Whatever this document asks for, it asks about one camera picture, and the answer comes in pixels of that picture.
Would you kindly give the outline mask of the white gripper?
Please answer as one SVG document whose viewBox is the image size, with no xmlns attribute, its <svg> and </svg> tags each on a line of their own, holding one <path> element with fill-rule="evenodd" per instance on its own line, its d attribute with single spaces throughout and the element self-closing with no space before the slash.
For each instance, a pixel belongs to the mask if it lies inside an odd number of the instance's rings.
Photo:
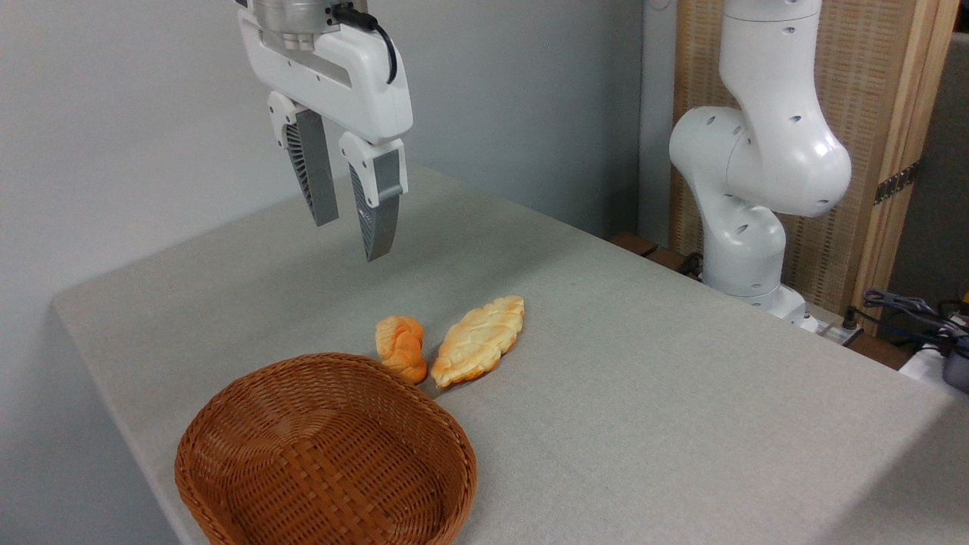
<svg viewBox="0 0 969 545">
<path fill-rule="evenodd" d="M 318 35 L 312 51 L 292 51 L 250 11 L 239 10 L 238 24 L 254 73 L 272 90 L 267 104 L 277 145 L 288 153 L 315 225 L 339 218 L 326 117 L 351 132 L 339 146 L 349 166 L 366 259 L 388 254 L 400 198 L 409 190 L 405 150 L 397 139 L 414 124 L 403 62 L 398 60 L 389 83 L 385 40 L 352 26 Z"/>
</svg>

